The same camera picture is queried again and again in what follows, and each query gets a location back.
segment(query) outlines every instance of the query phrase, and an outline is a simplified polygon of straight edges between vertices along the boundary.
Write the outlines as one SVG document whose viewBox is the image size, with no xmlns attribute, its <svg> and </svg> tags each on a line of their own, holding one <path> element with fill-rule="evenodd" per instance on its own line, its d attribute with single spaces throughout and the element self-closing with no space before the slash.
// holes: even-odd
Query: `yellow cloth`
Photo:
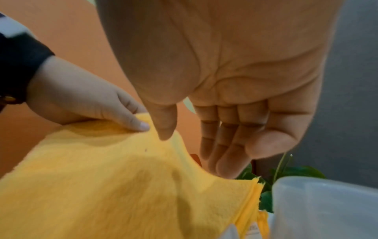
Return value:
<svg viewBox="0 0 378 239">
<path fill-rule="evenodd" d="M 0 238 L 215 239 L 230 223 L 243 238 L 262 187 L 208 174 L 177 132 L 162 142 L 153 127 L 78 123 L 47 136 L 0 181 Z"/>
</svg>

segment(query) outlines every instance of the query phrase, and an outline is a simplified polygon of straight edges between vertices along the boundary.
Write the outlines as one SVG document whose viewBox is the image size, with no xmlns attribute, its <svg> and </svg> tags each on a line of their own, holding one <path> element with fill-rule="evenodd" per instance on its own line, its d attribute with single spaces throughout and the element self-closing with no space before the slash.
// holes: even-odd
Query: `yellow towel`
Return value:
<svg viewBox="0 0 378 239">
<path fill-rule="evenodd" d="M 177 132 L 162 142 L 153 127 L 78 123 L 47 136 L 0 181 L 0 238 L 216 239 L 231 223 L 243 238 L 262 187 L 208 174 Z M 266 218 L 258 224 L 267 228 Z"/>
</svg>

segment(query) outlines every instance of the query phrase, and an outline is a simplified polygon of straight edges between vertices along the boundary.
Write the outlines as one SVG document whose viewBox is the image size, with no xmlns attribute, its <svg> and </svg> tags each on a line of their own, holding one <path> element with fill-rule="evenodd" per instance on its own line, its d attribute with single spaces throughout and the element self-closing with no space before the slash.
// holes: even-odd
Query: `white label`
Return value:
<svg viewBox="0 0 378 239">
<path fill-rule="evenodd" d="M 245 239 L 263 239 L 256 222 L 252 223 L 248 228 Z"/>
</svg>

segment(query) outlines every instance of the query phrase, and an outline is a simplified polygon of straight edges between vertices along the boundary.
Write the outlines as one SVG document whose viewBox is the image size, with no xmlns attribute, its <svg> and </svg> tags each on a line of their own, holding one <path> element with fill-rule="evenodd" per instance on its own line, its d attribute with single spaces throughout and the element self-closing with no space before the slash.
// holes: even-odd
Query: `plastic container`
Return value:
<svg viewBox="0 0 378 239">
<path fill-rule="evenodd" d="M 377 239 L 378 190 L 304 177 L 273 186 L 271 239 Z"/>
</svg>

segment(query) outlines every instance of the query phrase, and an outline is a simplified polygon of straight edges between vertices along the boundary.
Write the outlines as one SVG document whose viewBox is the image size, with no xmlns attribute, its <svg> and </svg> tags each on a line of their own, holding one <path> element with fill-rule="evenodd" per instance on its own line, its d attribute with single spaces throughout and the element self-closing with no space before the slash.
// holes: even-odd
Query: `hand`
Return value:
<svg viewBox="0 0 378 239">
<path fill-rule="evenodd" d="M 189 96 L 209 171 L 293 148 L 319 99 L 342 0 L 97 0 L 118 61 L 161 139 Z"/>
<path fill-rule="evenodd" d="M 106 119 L 135 131 L 149 125 L 133 114 L 146 109 L 122 89 L 58 57 L 48 58 L 27 89 L 26 103 L 58 124 Z"/>
</svg>

